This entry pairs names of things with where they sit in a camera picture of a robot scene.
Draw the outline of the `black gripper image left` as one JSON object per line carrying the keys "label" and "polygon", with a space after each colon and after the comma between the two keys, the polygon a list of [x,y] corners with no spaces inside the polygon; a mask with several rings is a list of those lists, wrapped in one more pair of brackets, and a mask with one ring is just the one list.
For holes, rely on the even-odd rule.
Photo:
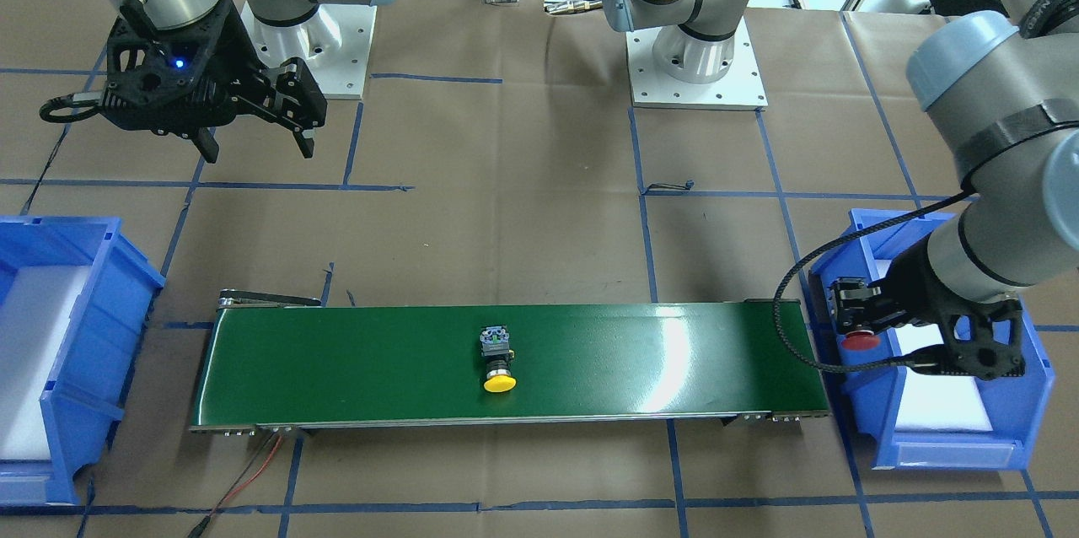
{"label": "black gripper image left", "polygon": [[220,147],[209,127],[252,115],[292,133],[302,157],[313,158],[328,100],[304,59],[263,65],[233,0],[173,30],[152,23],[148,8],[149,0],[119,6],[105,45],[105,119],[127,132],[172,133],[213,164]]}

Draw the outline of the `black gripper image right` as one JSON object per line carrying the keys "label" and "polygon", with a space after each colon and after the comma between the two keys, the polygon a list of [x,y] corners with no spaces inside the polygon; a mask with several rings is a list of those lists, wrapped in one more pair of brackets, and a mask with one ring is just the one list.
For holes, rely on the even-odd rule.
{"label": "black gripper image right", "polygon": [[1026,373],[1022,353],[1023,309],[1017,299],[971,301],[945,286],[930,266],[926,247],[910,247],[894,258],[876,286],[859,277],[831,284],[834,322],[846,339],[877,337],[907,325],[939,328],[942,341],[902,354],[906,368],[921,375],[1017,378]]}

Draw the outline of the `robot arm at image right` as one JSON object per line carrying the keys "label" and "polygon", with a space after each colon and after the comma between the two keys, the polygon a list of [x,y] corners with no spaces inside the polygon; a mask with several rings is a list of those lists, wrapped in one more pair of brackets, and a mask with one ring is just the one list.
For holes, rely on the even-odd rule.
{"label": "robot arm at image right", "polygon": [[[619,32],[660,28],[654,56],[674,79],[725,73],[748,0],[600,0]],[[1021,375],[1017,292],[1076,266],[1076,0],[999,0],[945,24],[906,77],[954,157],[962,213],[894,258],[883,279],[839,280],[835,319],[852,339],[937,325],[940,345],[866,363],[797,360],[827,373],[910,368],[982,380]]]}

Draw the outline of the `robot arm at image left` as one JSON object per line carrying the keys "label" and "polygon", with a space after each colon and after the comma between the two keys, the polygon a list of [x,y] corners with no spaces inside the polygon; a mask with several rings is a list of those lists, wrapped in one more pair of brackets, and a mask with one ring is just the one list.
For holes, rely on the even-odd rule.
{"label": "robot arm at image left", "polygon": [[254,116],[293,135],[305,158],[328,100],[361,95],[375,8],[394,0],[109,0],[100,91],[47,100],[40,118],[103,116],[174,135],[218,160],[211,129]]}

